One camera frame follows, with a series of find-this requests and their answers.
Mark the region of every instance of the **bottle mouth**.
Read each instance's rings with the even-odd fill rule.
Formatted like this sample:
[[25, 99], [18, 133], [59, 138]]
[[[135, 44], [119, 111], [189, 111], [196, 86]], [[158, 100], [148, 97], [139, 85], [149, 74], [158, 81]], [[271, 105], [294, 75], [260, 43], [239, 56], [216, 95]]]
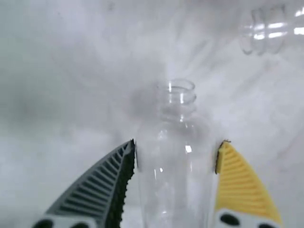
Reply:
[[173, 79], [158, 84], [160, 99], [169, 104], [187, 105], [196, 99], [195, 85], [187, 79]]
[[246, 55], [279, 52], [287, 35], [284, 9], [284, 5], [275, 5], [243, 12], [238, 34], [240, 47]]

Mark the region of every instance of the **transparent plastic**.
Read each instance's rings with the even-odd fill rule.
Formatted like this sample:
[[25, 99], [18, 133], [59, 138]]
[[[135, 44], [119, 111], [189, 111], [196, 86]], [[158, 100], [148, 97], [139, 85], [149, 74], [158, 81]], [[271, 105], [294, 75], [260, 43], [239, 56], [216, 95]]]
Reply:
[[207, 227], [213, 142], [208, 125], [197, 115], [194, 88], [183, 79], [158, 85], [157, 117], [138, 132], [145, 228]]
[[239, 26], [239, 41], [247, 55], [280, 53], [286, 60], [303, 67], [304, 0], [245, 10]]

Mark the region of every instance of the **bottle body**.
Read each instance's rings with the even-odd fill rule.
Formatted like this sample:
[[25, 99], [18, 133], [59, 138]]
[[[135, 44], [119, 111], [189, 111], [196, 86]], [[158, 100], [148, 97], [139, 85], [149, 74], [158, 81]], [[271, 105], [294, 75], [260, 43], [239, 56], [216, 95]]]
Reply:
[[304, 1], [245, 10], [239, 25], [239, 41], [247, 55], [280, 53], [301, 66], [304, 60]]
[[205, 227], [213, 167], [213, 151], [205, 142], [208, 127], [193, 104], [162, 97], [158, 118], [141, 127], [136, 141], [144, 225]]

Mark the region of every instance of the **white backdrop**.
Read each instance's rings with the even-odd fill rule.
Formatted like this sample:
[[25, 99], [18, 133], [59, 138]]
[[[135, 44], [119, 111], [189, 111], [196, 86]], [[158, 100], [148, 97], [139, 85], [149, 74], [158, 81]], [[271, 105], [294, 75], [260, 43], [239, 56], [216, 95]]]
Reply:
[[[236, 0], [0, 0], [0, 227], [26, 227], [151, 117], [156, 79], [197, 86], [206, 121], [303, 227], [304, 77], [246, 57]], [[122, 227], [139, 227], [136, 179]]]

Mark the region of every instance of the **bottle neck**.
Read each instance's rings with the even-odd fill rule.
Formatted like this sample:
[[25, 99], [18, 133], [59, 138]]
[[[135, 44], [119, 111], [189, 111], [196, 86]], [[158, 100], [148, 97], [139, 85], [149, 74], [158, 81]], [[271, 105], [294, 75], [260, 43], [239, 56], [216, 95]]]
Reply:
[[174, 79], [158, 85], [158, 116], [166, 121], [184, 122], [196, 111], [195, 85], [186, 79]]
[[243, 52], [247, 55], [279, 52], [287, 37], [294, 35], [294, 15], [287, 10], [289, 8], [279, 4], [245, 11], [239, 25], [239, 42]]

